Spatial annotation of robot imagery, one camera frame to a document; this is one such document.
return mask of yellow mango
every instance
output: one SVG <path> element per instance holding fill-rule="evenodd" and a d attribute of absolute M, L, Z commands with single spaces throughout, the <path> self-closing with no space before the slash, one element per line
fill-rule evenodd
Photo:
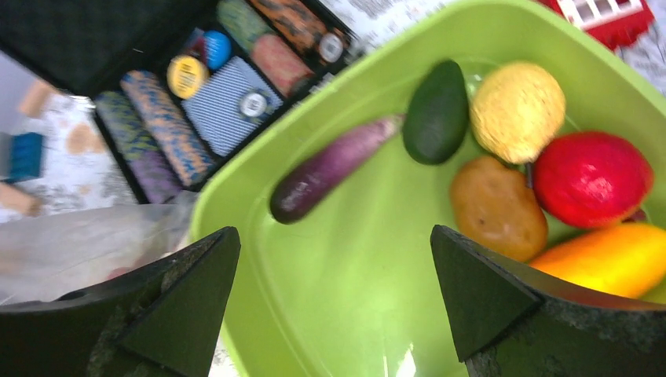
<path fill-rule="evenodd" d="M 530 265 L 582 287 L 640 298 L 666 276 L 666 231 L 646 223 L 614 225 L 560 243 Z"/>

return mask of yellow poker chip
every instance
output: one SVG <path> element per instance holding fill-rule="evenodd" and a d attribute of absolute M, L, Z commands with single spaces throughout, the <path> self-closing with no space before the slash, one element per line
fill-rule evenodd
<path fill-rule="evenodd" d="M 176 96 L 186 100 L 208 80 L 208 68 L 195 57 L 175 57 L 166 70 L 166 82 Z"/>

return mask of black case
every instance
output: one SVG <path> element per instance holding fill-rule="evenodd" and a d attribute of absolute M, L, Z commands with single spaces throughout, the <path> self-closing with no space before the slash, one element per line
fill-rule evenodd
<path fill-rule="evenodd" d="M 327 66 L 317 66 L 313 59 L 304 57 L 314 76 L 284 99 L 280 108 L 224 158 L 215 155 L 203 141 L 208 152 L 217 157 L 215 166 L 203 180 L 186 189 L 198 192 L 225 163 L 289 108 L 307 97 L 323 79 L 337 74 L 359 57 L 358 41 L 338 17 L 317 0 L 302 2 L 328 27 L 346 35 L 350 48 Z M 217 22 L 217 4 L 218 0 L 2 0 L 0 49 L 55 87 L 75 96 L 94 99 L 105 90 L 117 90 L 120 79 L 134 69 L 155 73 L 166 89 L 168 64 L 182 50 L 196 27 L 226 33 Z M 242 57 L 263 75 L 235 41 L 232 43 L 233 54 Z M 174 103 L 180 104 L 180 100 L 170 94 Z M 143 188 L 97 114 L 95 122 L 137 201 L 148 203 Z"/>

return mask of dark green avocado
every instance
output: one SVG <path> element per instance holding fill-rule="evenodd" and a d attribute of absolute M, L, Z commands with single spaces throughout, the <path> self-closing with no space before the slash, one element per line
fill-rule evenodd
<path fill-rule="evenodd" d="M 445 60 L 412 96 L 402 127 L 404 147 L 416 162 L 438 165 L 460 148 L 469 122 L 463 71 L 455 61 Z"/>

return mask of blue playing card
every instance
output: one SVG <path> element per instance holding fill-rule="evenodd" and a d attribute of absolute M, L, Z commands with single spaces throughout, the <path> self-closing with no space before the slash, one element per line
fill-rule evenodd
<path fill-rule="evenodd" d="M 282 100 L 245 60 L 233 57 L 182 105 L 201 138 L 224 157 Z"/>

